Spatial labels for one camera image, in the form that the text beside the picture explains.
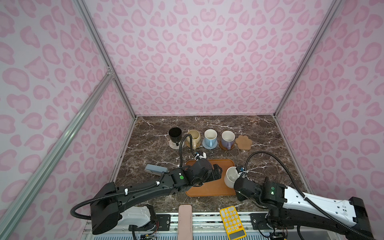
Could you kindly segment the light blue woven coaster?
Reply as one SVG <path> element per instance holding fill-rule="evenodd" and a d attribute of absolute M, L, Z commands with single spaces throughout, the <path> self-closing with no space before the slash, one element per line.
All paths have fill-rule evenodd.
<path fill-rule="evenodd" d="M 218 141 L 204 139 L 202 144 L 205 149 L 212 150 L 218 146 Z"/>

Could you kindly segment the white multicolour zigzag woven coaster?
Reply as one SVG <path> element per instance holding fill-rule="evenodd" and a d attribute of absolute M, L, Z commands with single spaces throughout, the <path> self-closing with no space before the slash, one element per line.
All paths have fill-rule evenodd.
<path fill-rule="evenodd" d="M 169 140 L 169 146 L 176 150 L 176 149 L 179 149 L 180 146 L 184 146 L 184 143 L 182 143 L 182 139 L 170 139 Z"/>

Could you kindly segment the white speckled pink mug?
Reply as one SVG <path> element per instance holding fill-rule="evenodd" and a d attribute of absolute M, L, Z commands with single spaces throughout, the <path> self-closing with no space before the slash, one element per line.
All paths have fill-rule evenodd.
<path fill-rule="evenodd" d="M 236 167 L 230 167 L 227 169 L 224 182 L 228 188 L 233 189 L 236 180 L 240 177 L 241 173 L 238 172 Z"/>

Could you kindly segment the beige cream mug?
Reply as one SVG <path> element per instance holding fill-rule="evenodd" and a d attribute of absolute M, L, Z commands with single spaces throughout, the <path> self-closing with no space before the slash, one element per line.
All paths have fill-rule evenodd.
<path fill-rule="evenodd" d="M 192 136 L 192 148 L 196 150 L 202 142 L 202 137 L 199 131 L 197 130 L 189 130 L 188 134 Z"/>

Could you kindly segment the round brown wooden coaster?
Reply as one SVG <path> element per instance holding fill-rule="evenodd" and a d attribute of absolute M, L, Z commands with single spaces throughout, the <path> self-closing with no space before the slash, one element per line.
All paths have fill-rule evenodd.
<path fill-rule="evenodd" d="M 227 147 L 225 147 L 225 146 L 222 144 L 221 141 L 219 141 L 219 147 L 220 147 L 222 150 L 224 150 L 224 151 L 230 151 L 230 150 L 233 150 L 233 149 L 235 148 L 235 144 L 232 144 L 232 145 L 231 145 L 231 148 L 228 149 Z"/>

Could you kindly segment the light blue mug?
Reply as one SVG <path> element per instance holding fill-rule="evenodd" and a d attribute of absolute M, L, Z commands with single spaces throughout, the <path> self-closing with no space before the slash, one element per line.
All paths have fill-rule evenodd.
<path fill-rule="evenodd" d="M 218 133 L 213 129 L 208 129 L 204 133 L 204 139 L 207 140 L 217 140 Z"/>

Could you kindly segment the black mug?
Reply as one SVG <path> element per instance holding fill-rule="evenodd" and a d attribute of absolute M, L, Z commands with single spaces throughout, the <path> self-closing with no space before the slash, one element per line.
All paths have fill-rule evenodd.
<path fill-rule="evenodd" d="M 178 147 L 182 140 L 182 130 L 178 127 L 171 128 L 168 134 L 171 142 Z"/>

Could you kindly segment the purple mug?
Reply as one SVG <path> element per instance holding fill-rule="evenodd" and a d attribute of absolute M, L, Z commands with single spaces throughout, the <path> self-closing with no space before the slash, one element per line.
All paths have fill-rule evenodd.
<path fill-rule="evenodd" d="M 228 149 L 231 148 L 231 145 L 235 143 L 236 136 L 232 131 L 224 131 L 222 133 L 222 144 Z"/>

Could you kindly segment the cork paw shaped coaster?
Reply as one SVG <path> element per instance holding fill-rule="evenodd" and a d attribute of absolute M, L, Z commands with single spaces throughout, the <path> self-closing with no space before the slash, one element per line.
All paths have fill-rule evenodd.
<path fill-rule="evenodd" d="M 249 151 L 253 144 L 252 140 L 248 136 L 238 136 L 235 140 L 235 143 L 239 150 Z"/>

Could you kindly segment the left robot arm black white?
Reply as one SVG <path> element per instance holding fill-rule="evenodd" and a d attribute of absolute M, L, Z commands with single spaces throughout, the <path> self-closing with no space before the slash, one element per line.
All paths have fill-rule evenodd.
<path fill-rule="evenodd" d="M 196 161 L 163 173 L 158 180 L 130 186 L 117 187 L 108 183 L 95 195 L 91 204 L 92 232 L 99 235 L 112 230 L 129 208 L 161 196 L 186 192 L 192 187 L 221 179 L 223 170 L 208 160 Z"/>

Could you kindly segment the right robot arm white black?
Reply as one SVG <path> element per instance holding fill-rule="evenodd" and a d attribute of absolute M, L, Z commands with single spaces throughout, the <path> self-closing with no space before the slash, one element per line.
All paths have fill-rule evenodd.
<path fill-rule="evenodd" d="M 345 236 L 348 240 L 372 240 L 364 201 L 357 197 L 334 200 L 300 192 L 269 181 L 261 185 L 238 178 L 234 190 L 239 201 L 251 200 L 268 209 L 262 223 L 272 229 L 310 227 Z"/>

